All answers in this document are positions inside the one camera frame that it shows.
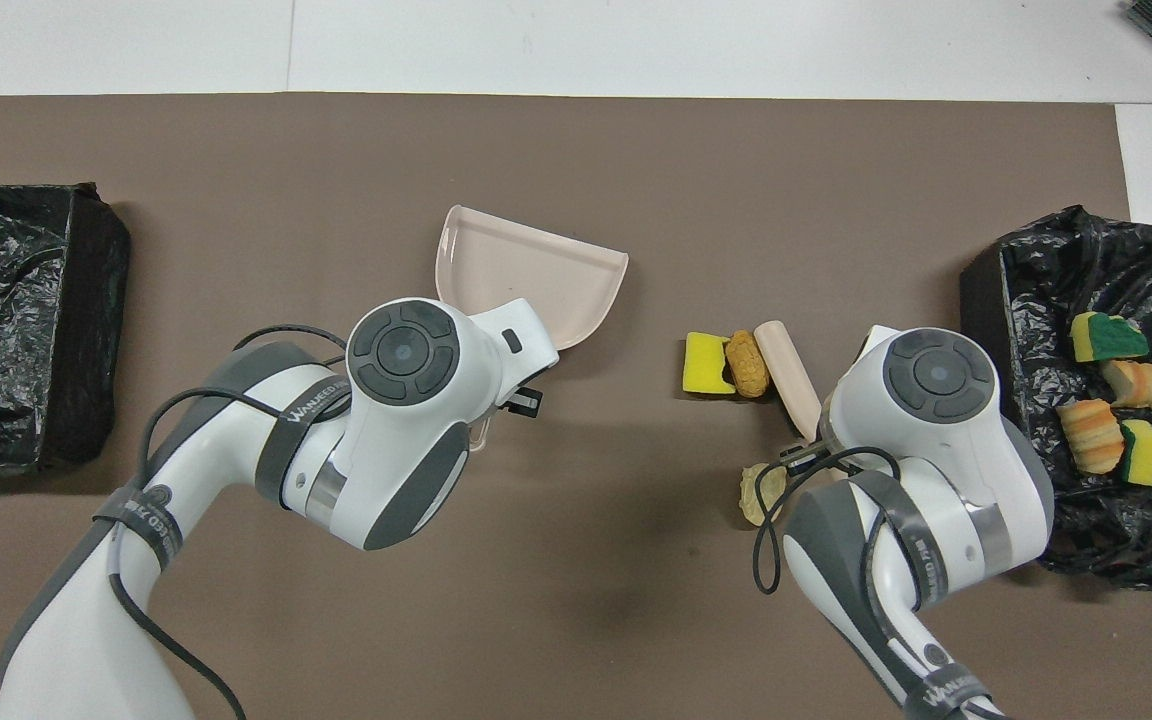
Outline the notched yellow sponge piece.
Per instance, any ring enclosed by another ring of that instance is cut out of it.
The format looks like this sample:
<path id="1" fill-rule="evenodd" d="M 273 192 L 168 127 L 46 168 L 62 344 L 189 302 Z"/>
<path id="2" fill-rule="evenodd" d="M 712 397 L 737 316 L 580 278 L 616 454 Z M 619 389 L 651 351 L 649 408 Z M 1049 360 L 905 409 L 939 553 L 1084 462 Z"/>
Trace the notched yellow sponge piece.
<path id="1" fill-rule="evenodd" d="M 685 334 L 681 388 L 692 395 L 736 395 L 735 384 L 723 378 L 726 344 L 730 338 L 690 331 Z"/>

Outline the pale toy bread chunk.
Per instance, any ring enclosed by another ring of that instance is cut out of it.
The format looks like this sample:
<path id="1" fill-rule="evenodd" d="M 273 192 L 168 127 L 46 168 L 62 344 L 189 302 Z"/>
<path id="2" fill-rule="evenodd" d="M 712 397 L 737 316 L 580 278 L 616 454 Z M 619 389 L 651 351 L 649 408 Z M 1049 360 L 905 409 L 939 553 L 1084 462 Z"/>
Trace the pale toy bread chunk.
<path id="1" fill-rule="evenodd" d="M 751 526 L 759 526 L 772 511 L 772 518 L 780 516 L 781 498 L 788 487 L 787 468 L 770 465 L 767 462 L 742 468 L 738 482 L 738 510 Z"/>
<path id="2" fill-rule="evenodd" d="M 1135 361 L 1105 361 L 1100 364 L 1102 379 L 1114 392 L 1111 407 L 1152 410 L 1152 363 Z"/>

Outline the brown table mat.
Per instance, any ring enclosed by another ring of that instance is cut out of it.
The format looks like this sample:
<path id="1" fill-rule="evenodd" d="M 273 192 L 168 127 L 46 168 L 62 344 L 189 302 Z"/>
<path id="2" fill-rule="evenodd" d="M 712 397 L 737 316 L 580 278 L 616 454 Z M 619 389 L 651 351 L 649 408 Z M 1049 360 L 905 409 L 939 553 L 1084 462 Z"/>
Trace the brown table mat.
<path id="1" fill-rule="evenodd" d="M 410 541 L 225 488 L 147 611 L 252 720 L 900 720 L 794 583 L 756 591 L 740 471 L 790 432 L 685 396 L 685 333 L 780 319 L 828 392 L 872 325 L 954 327 L 1002 234 L 1134 215 L 1111 106 L 0 97 L 0 184 L 86 181 L 132 237 L 116 424 L 91 464 L 0 478 L 0 650 L 147 416 L 238 338 L 433 295 L 454 205 L 630 258 L 539 418 L 495 416 Z"/>

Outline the beige brush with black bristles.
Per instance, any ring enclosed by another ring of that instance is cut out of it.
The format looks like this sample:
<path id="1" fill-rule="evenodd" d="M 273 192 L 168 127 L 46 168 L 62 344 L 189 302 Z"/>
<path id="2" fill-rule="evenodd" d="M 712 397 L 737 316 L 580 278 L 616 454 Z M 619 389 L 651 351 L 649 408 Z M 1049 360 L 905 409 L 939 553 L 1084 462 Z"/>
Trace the beige brush with black bristles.
<path id="1" fill-rule="evenodd" d="M 817 442 L 823 402 L 786 325 L 780 320 L 761 323 L 753 334 L 788 419 L 806 444 Z"/>

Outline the striped toy croissant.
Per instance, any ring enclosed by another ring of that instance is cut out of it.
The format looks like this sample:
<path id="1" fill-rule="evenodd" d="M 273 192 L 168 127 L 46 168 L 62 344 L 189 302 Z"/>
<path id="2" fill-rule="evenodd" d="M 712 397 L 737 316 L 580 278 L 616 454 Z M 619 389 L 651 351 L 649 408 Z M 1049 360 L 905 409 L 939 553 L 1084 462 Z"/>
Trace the striped toy croissant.
<path id="1" fill-rule="evenodd" d="M 1108 402 L 1087 397 L 1056 407 L 1056 414 L 1076 469 L 1102 475 L 1117 468 L 1126 439 Z"/>

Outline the yellow green sponge piece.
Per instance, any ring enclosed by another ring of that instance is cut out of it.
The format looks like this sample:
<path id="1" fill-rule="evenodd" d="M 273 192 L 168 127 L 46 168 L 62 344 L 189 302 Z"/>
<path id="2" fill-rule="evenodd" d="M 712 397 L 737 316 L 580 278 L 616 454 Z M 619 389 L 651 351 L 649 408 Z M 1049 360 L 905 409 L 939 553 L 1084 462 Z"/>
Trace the yellow green sponge piece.
<path id="1" fill-rule="evenodd" d="M 1134 359 L 1149 356 L 1149 340 L 1134 323 L 1120 314 L 1075 314 L 1070 328 L 1076 363 Z"/>
<path id="2" fill-rule="evenodd" d="M 1132 486 L 1152 487 L 1152 424 L 1143 419 L 1120 420 L 1124 438 L 1120 477 Z"/>

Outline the boxy black bag lined bin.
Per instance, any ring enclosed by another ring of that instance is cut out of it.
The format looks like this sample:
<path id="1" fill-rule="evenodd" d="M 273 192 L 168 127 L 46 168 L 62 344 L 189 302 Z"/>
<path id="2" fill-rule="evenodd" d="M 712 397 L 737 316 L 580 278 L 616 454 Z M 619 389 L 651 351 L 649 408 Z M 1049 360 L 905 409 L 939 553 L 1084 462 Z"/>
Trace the boxy black bag lined bin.
<path id="1" fill-rule="evenodd" d="M 93 183 L 0 184 L 0 475 L 101 454 L 129 265 Z"/>

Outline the brown toy bun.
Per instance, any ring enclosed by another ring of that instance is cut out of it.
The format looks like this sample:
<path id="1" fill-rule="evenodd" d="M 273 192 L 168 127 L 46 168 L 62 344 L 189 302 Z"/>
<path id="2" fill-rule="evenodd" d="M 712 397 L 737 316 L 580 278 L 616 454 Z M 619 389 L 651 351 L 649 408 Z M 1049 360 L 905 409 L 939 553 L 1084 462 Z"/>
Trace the brown toy bun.
<path id="1" fill-rule="evenodd" d="M 761 397 L 768 391 L 771 373 L 753 333 L 733 332 L 723 344 L 723 361 L 738 396 Z"/>

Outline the crumpled black bag lined bin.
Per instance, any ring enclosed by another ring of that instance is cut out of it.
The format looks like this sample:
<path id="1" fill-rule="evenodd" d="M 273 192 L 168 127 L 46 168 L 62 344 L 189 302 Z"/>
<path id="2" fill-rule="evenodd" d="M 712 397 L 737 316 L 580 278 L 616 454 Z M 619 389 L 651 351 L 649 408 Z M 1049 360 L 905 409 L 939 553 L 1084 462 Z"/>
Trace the crumpled black bag lined bin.
<path id="1" fill-rule="evenodd" d="M 1029 438 L 1055 488 L 1051 571 L 1092 574 L 1116 588 L 1152 589 L 1152 484 L 1075 464 L 1058 410 L 1114 397 L 1100 366 L 1075 359 L 1075 316 L 1123 316 L 1149 343 L 1152 364 L 1152 225 L 1120 222 L 1079 206 L 1024 225 L 960 275 L 961 331 L 991 356 L 1007 419 Z M 1152 409 L 1119 420 L 1152 425 Z"/>

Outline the beige plastic dustpan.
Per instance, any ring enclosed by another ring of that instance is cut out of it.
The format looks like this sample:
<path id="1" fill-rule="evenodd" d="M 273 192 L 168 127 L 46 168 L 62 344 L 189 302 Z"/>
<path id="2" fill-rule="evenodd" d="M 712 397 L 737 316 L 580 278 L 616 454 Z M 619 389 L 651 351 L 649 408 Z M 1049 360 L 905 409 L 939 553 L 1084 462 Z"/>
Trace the beige plastic dustpan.
<path id="1" fill-rule="evenodd" d="M 435 297 L 462 314 L 526 300 L 558 351 L 604 323 L 628 255 L 454 205 L 435 250 Z"/>

